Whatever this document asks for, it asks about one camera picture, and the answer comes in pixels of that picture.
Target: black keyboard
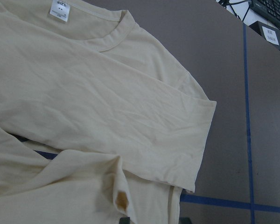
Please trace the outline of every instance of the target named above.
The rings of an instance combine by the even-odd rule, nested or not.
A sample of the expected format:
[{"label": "black keyboard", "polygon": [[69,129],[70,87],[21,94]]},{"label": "black keyboard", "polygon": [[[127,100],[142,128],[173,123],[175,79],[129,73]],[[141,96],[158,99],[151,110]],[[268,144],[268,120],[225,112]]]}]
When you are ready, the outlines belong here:
[{"label": "black keyboard", "polygon": [[250,9],[280,29],[280,0],[252,0]]}]

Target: white label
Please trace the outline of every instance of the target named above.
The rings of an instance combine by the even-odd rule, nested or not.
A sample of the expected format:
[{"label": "white label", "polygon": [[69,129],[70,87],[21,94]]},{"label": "white label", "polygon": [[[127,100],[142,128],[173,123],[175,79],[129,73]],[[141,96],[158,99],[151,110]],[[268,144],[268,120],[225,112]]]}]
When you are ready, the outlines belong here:
[{"label": "white label", "polygon": [[50,14],[67,22],[70,13],[70,5],[59,0],[53,0]]},{"label": "white label", "polygon": [[266,27],[262,27],[263,33],[265,34],[265,38],[267,41],[279,45],[276,32],[274,30],[268,29]]}]

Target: blue tape line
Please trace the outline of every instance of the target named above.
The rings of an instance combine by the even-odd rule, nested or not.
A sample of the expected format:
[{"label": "blue tape line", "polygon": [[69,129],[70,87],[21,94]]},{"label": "blue tape line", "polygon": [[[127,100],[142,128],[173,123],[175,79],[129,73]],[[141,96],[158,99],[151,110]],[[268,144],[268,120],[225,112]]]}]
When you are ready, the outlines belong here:
[{"label": "blue tape line", "polygon": [[37,152],[39,155],[42,155],[43,157],[45,157],[48,160],[52,160],[56,156],[58,156],[57,154],[54,154],[54,153],[46,153],[46,152],[41,152],[41,151],[36,151],[36,150],[34,150],[34,151]]},{"label": "blue tape line", "polygon": [[255,210],[257,211],[269,211],[269,212],[277,212],[280,213],[280,207],[269,206],[269,205],[254,205]]},{"label": "blue tape line", "polygon": [[249,88],[248,88],[247,38],[246,38],[246,25],[244,23],[243,23],[243,38],[244,38],[244,69],[245,69],[245,102],[246,102],[246,125],[247,125],[247,154],[248,154],[250,206],[251,206],[250,207],[250,211],[251,211],[251,224],[255,224],[254,186],[253,186],[252,151],[251,151],[250,111],[249,111]]},{"label": "blue tape line", "polygon": [[195,195],[187,195],[187,194],[181,194],[180,201],[188,202],[188,203],[222,206],[222,207],[228,207],[228,208],[250,209],[249,203],[229,201],[229,200],[216,199],[216,198],[210,198],[210,197],[195,196]]},{"label": "blue tape line", "polygon": [[[236,209],[247,209],[247,210],[251,209],[250,203],[223,200],[223,199],[217,199],[211,197],[202,197],[196,195],[181,194],[180,201],[186,203],[206,204],[206,205],[222,206],[222,207],[236,208]],[[255,211],[280,213],[280,207],[275,207],[270,205],[255,204],[254,209]]]}]

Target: t-shirt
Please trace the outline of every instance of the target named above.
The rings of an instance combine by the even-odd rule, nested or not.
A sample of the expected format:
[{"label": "t-shirt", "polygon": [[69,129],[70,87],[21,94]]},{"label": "t-shirt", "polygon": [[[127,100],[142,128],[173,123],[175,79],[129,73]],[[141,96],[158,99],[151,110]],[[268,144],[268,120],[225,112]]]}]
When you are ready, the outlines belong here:
[{"label": "t-shirt", "polygon": [[66,3],[0,0],[0,128],[194,192],[216,102],[129,11]]},{"label": "t-shirt", "polygon": [[49,162],[0,129],[0,224],[113,224],[123,214],[143,223],[121,156],[64,150]]}]

